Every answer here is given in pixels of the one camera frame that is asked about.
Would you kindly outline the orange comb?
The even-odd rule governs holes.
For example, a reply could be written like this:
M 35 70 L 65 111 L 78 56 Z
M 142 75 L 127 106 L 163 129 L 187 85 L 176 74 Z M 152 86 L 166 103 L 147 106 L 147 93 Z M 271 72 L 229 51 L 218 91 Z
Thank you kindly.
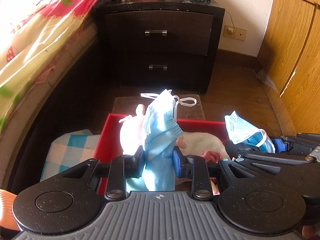
M 6 229 L 19 231 L 12 213 L 12 205 L 16 197 L 15 194 L 0 189 L 0 225 Z

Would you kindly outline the cream plush toy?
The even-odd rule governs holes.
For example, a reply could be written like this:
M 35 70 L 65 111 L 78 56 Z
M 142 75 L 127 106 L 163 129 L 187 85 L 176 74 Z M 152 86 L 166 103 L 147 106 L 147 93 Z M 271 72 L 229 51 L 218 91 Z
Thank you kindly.
M 183 132 L 177 139 L 176 146 L 184 155 L 202 156 L 205 152 L 213 152 L 218 158 L 230 159 L 222 141 L 210 133 Z

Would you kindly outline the light blue face mask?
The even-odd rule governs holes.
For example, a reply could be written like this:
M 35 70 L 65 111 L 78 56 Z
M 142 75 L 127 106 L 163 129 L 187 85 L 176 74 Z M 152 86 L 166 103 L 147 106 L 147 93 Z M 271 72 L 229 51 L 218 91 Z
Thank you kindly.
M 160 94 L 142 93 L 140 96 L 155 99 Z M 176 140 L 183 134 L 177 119 L 167 114 L 145 114 L 143 124 L 143 150 L 145 166 L 142 177 L 135 179 L 138 191 L 173 191 L 175 189 L 175 170 L 173 150 Z
M 275 153 L 275 146 L 262 128 L 257 128 L 240 117 L 236 111 L 225 115 L 225 124 L 229 139 L 233 144 L 241 142 L 259 148 L 261 152 Z

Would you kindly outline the pink knitted cloth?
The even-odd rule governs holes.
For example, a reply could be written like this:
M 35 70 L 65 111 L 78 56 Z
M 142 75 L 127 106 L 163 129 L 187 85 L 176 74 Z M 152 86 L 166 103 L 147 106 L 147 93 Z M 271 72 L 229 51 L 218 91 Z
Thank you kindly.
M 202 158 L 205 159 L 207 163 L 215 163 L 217 164 L 220 159 L 222 159 L 222 155 L 219 152 L 214 151 L 205 151 L 202 155 Z

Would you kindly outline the wall power outlet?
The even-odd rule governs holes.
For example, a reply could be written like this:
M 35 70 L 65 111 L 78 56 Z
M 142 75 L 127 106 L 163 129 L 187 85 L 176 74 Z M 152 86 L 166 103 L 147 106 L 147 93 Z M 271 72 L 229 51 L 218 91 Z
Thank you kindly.
M 233 38 L 240 41 L 245 40 L 246 34 L 247 34 L 247 30 L 228 26 L 228 25 L 225 25 L 223 30 L 223 37 Z

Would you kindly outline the blue white checkered tablecloth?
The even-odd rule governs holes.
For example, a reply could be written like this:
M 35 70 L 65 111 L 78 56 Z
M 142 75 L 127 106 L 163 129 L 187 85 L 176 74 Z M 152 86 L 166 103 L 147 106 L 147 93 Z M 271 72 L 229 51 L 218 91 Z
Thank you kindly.
M 41 180 L 93 158 L 99 139 L 100 135 L 94 135 L 89 129 L 66 133 L 55 139 L 50 145 Z

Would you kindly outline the red cardboard box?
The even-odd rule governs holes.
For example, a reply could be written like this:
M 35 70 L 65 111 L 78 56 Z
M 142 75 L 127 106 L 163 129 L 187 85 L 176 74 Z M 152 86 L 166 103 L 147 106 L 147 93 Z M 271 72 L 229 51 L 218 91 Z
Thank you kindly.
M 102 183 L 99 193 L 105 195 L 106 183 L 108 173 L 112 160 L 115 157 L 121 156 L 120 146 L 120 128 L 122 124 L 118 121 L 122 118 L 119 114 L 110 114 L 107 117 L 105 126 L 101 133 L 100 139 L 95 150 L 94 157 L 99 159 L 100 163 L 97 166 L 97 174 L 102 177 Z M 184 128 L 212 128 L 215 131 L 225 133 L 223 129 L 223 122 L 209 122 L 209 121 L 196 121 L 196 120 L 178 120 L 178 125 Z M 164 199 L 167 194 L 173 191 L 139 191 L 140 193 L 150 193 L 157 199 Z

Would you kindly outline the dark wooden nightstand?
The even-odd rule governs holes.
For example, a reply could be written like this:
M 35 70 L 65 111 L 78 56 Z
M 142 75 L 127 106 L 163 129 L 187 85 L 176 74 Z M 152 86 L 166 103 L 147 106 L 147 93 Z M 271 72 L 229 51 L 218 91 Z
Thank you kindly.
M 216 2 L 132 0 L 94 12 L 118 86 L 208 90 L 225 9 Z

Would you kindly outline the pink pig plush toy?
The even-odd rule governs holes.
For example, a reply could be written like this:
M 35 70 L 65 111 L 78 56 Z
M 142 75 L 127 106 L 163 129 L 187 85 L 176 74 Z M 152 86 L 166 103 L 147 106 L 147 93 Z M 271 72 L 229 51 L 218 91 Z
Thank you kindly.
M 137 115 L 128 115 L 119 122 L 122 124 L 120 129 L 120 145 L 124 155 L 134 155 L 139 146 L 143 146 L 142 124 L 145 117 L 145 106 L 138 105 Z M 126 180 L 126 191 L 138 191 L 135 179 Z

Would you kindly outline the wooden wardrobe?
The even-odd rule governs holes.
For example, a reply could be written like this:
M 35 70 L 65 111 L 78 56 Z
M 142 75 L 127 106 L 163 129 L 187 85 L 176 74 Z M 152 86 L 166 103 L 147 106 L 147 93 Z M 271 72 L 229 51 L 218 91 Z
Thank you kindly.
M 282 133 L 319 133 L 319 0 L 273 0 L 258 60 Z

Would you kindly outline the small wooden stool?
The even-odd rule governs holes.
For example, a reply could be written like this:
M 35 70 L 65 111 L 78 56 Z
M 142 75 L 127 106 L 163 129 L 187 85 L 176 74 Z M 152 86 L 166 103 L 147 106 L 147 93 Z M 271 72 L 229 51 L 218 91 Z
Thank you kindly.
M 144 105 L 146 115 L 157 113 L 169 115 L 175 119 L 204 120 L 200 96 L 196 94 L 162 93 L 158 98 L 151 99 L 142 96 L 125 96 L 114 100 L 112 113 L 126 116 L 137 115 L 138 105 Z

